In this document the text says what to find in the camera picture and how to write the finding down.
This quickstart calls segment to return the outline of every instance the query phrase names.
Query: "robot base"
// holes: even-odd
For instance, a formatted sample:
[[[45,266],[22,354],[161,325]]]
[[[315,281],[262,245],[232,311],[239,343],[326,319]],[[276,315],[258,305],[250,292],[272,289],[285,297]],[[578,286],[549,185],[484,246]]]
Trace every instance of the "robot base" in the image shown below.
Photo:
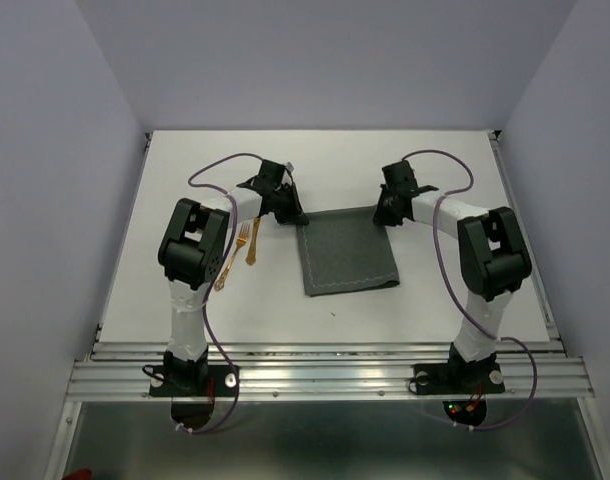
[[[237,376],[240,378],[240,368],[236,367]],[[155,375],[164,376],[165,367],[156,365],[153,367]],[[208,397],[208,388],[211,381],[214,381],[214,397],[231,398],[236,395],[236,378],[232,378],[232,369],[229,365],[210,365],[208,368],[207,377],[203,382],[196,385],[195,388],[186,389],[179,388],[171,382],[163,382],[160,386],[154,386],[156,381],[150,383],[149,395],[156,398],[171,398],[171,397]]]
[[[500,376],[501,368],[497,363],[492,364],[487,375],[482,375],[475,385],[465,382],[454,381],[451,370],[446,364],[441,363],[418,363],[414,365],[414,378],[410,381],[410,391],[415,395],[471,395],[478,384],[483,384],[483,394],[505,393],[505,384],[494,383],[490,378]]]
[[[471,395],[481,388],[484,395],[505,392],[495,353],[483,360],[466,362],[452,344],[447,363],[419,363],[413,368],[409,390],[416,395]]]

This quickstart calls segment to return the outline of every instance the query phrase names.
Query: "cloth stitching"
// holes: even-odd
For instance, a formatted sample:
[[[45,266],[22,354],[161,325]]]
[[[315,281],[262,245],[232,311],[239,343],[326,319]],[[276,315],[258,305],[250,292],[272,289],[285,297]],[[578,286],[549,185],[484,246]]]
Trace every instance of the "cloth stitching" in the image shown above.
[[[391,272],[386,275],[379,275],[377,277],[372,277],[372,278],[364,278],[362,280],[349,280],[347,282],[320,283],[317,285],[314,283],[314,276],[312,275],[312,264],[309,260],[309,246],[307,244],[307,230],[305,229],[305,227],[301,227],[301,231],[303,232],[303,244],[305,245],[305,260],[307,261],[307,271],[309,273],[309,281],[312,284],[313,288],[332,287],[332,286],[337,286],[337,285],[353,285],[356,283],[371,282],[373,280],[380,280],[382,278],[396,276],[396,272]]]

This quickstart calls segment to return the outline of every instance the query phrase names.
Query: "gold fork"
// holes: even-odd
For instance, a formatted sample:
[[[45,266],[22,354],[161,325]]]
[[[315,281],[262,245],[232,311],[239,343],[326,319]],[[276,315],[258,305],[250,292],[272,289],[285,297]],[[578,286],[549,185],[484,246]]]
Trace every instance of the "gold fork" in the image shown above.
[[[252,229],[252,241],[249,244],[249,250],[247,251],[247,258],[245,261],[248,265],[254,265],[256,263],[256,237],[258,236],[258,227],[261,226],[261,217],[254,219],[254,228]]]
[[[249,223],[245,223],[241,227],[240,232],[238,232],[238,237],[236,238],[236,250],[234,250],[234,254],[232,255],[232,258],[229,259],[229,262],[227,263],[225,270],[223,271],[223,273],[221,274],[219,279],[214,284],[214,289],[216,291],[222,290],[223,287],[225,286],[225,280],[227,280],[227,275],[229,275],[229,271],[232,268],[232,263],[234,263],[236,254],[238,253],[238,251],[241,248],[243,248],[245,246],[245,244],[247,243],[248,237],[249,237]]]

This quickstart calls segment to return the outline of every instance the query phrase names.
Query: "wire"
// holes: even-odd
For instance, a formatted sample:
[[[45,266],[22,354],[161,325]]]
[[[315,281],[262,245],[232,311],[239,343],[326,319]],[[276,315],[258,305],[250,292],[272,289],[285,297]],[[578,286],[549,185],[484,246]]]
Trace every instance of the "wire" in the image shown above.
[[[189,177],[187,179],[187,184],[190,187],[196,187],[196,188],[202,188],[202,187],[212,188],[212,187],[215,187],[216,185],[209,185],[209,184],[204,184],[204,185],[200,185],[199,184],[199,185],[196,185],[193,182],[196,179],[196,177],[198,177],[199,175],[205,173],[207,170],[211,170],[212,168],[220,165],[221,163],[225,163],[225,162],[227,162],[229,160],[232,160],[234,158],[239,158],[239,157],[252,157],[252,158],[255,158],[257,160],[260,160],[261,162],[263,160],[265,160],[263,157],[261,157],[260,155],[256,155],[255,153],[240,152],[240,153],[235,153],[233,155],[228,155],[225,158],[221,158],[220,160],[217,160],[214,163],[211,163],[211,164],[207,165],[206,167],[201,168],[198,172],[196,172],[195,174],[193,174],[191,177]]]
[[[212,185],[211,183],[194,183],[194,180],[196,179],[196,177],[198,177],[199,175],[205,173],[206,171],[222,164],[225,163],[228,160],[232,160],[234,158],[238,158],[238,157],[253,157],[256,158],[258,160],[263,161],[263,157],[256,155],[254,153],[235,153],[233,155],[229,155],[225,158],[221,158],[220,160],[217,160],[214,163],[211,163],[209,165],[207,165],[204,168],[201,168],[198,172],[194,173],[191,177],[189,177],[187,179],[187,184],[190,187],[194,187],[194,188],[208,188],[210,190],[215,190],[221,194],[223,194],[232,204],[232,234],[229,237],[229,240],[227,242],[227,247],[225,247],[225,251],[223,252],[223,258],[227,258],[229,255],[229,252],[232,249],[232,245],[234,243],[234,238],[236,237],[236,228],[238,226],[238,205],[236,203],[236,199],[234,199],[234,197],[232,197],[227,190],[225,190],[224,188],[219,187],[218,185]],[[229,358],[229,355],[227,355],[227,352],[225,351],[225,349],[223,348],[223,346],[221,345],[221,343],[218,341],[218,339],[216,338],[216,335],[214,334],[214,331],[212,330],[212,326],[209,323],[209,319],[207,316],[207,301],[209,300],[209,296],[210,293],[212,292],[212,288],[214,286],[214,282],[216,281],[216,279],[218,278],[218,274],[220,274],[220,270],[218,271],[218,273],[214,276],[214,280],[212,280],[212,283],[209,284],[209,287],[207,288],[207,291],[205,292],[205,296],[203,297],[203,319],[204,319],[204,323],[205,323],[205,330],[207,330],[207,333],[209,335],[209,337],[212,340],[212,343],[214,344],[214,346],[216,347],[216,349],[218,350],[218,352],[221,354],[221,356],[223,357],[223,359],[225,360],[225,362],[227,363],[227,365],[229,366],[230,370],[232,371],[232,374],[234,375],[234,378],[236,378],[236,391],[234,393],[234,400],[232,401],[232,404],[230,405],[229,409],[225,412],[225,414],[220,418],[220,420],[218,420],[216,423],[214,423],[213,425],[208,426],[207,428],[203,428],[200,430],[192,430],[189,428],[186,428],[184,425],[175,422],[174,424],[176,426],[176,430],[181,430],[185,433],[188,433],[190,435],[199,435],[199,434],[204,434],[204,433],[209,433],[209,432],[213,432],[214,430],[216,430],[218,427],[220,427],[221,425],[223,425],[227,419],[232,415],[232,413],[234,412],[234,409],[236,408],[236,404],[238,403],[238,397],[240,394],[240,378],[238,375],[238,370],[236,369],[236,366],[234,365],[234,362],[232,362],[232,359]]]
[[[436,205],[434,206],[434,212],[432,215],[432,234],[434,237],[434,249],[436,250],[436,259],[438,260],[438,268],[441,271],[441,277],[443,278],[443,283],[445,284],[445,287],[447,288],[447,292],[449,293],[449,296],[452,299],[452,302],[454,302],[454,305],[456,305],[456,308],[463,314],[463,316],[467,319],[467,321],[469,321],[472,325],[474,325],[474,327],[476,327],[483,335],[485,335],[487,338],[490,338],[492,340],[498,340],[496,338],[496,335],[494,335],[492,332],[490,332],[485,327],[483,327],[480,323],[478,323],[476,321],[476,319],[474,317],[472,317],[467,312],[467,310],[465,310],[465,307],[463,307],[461,302],[456,297],[454,288],[452,287],[452,284],[447,275],[447,270],[445,268],[445,261],[443,260],[443,254],[441,252],[441,246],[440,246],[440,242],[438,240],[438,215],[440,212],[441,204],[450,195],[464,193],[464,192],[467,192],[468,190],[471,190],[471,188],[474,186],[474,174],[472,173],[472,170],[467,166],[467,164],[463,160],[458,158],[456,155],[453,155],[449,152],[445,152],[443,150],[438,150],[438,149],[416,150],[414,152],[408,153],[401,160],[407,160],[408,158],[411,158],[413,156],[421,155],[421,154],[425,154],[425,153],[434,153],[437,155],[443,155],[445,157],[451,158],[456,163],[458,163],[461,167],[463,167],[465,172],[467,172],[467,176],[469,177],[469,182],[468,182],[467,186],[461,187],[461,188],[456,188],[453,190],[448,190],[445,193],[443,193],[436,201]],[[534,401],[534,396],[536,395],[536,388],[538,387],[538,368],[536,366],[536,360],[534,359],[534,355],[532,354],[532,352],[530,352],[529,348],[527,348],[527,345],[525,345],[525,343],[518,340],[517,338],[501,337],[500,340],[516,343],[527,354],[529,361],[532,364],[532,374],[533,374],[532,389],[531,389],[529,396],[527,397],[527,401],[525,402],[523,407],[513,417],[511,417],[505,421],[502,421],[500,423],[494,424],[494,425],[488,425],[488,426],[482,426],[482,427],[481,426],[468,427],[467,425],[463,425],[464,427],[467,427],[467,428],[470,428],[473,430],[489,431],[489,430],[496,430],[498,428],[507,426],[511,423],[514,423],[519,418],[521,418],[525,414],[525,412],[529,409],[529,407],[532,405],[532,402]],[[444,421],[444,419],[436,417],[434,415],[431,415],[431,414],[426,414],[426,415],[431,416],[437,420]]]
[[[209,399],[209,403],[212,405],[216,403],[216,398],[214,397],[214,388],[216,382],[213,378],[209,379],[209,384],[207,385],[207,398]]]
[[[476,396],[476,392],[474,392],[472,394],[471,397],[469,397],[468,400],[468,405],[467,407],[465,407],[465,410],[467,410],[468,412],[473,411],[479,403],[481,403],[481,399],[483,398],[483,382],[478,384],[478,398],[476,399],[476,401],[474,403],[472,403],[472,400],[474,399],[474,397]]]

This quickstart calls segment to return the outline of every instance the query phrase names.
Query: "screw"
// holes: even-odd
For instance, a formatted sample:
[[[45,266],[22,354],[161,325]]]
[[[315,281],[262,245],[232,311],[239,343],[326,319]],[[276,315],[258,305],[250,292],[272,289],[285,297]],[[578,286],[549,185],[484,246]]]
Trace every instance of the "screw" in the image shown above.
[[[225,376],[225,385],[229,388],[234,388],[236,386],[236,377],[233,373],[228,373]]]
[[[162,386],[163,386],[163,382],[161,382],[161,381],[160,381],[158,378],[151,378],[151,379],[149,380],[149,385],[150,385],[150,387],[152,387],[152,388],[159,388],[159,387],[162,387]],[[143,398],[145,398],[145,397],[147,397],[147,396],[148,396],[148,394],[147,394],[147,393],[143,393],[141,396],[142,396]]]
[[[427,372],[423,372],[422,370],[420,372],[416,372],[416,383],[424,387],[429,383],[427,378],[428,376],[429,375],[427,375]]]
[[[494,385],[503,383],[503,374],[498,370],[492,370],[489,374],[489,379]]]

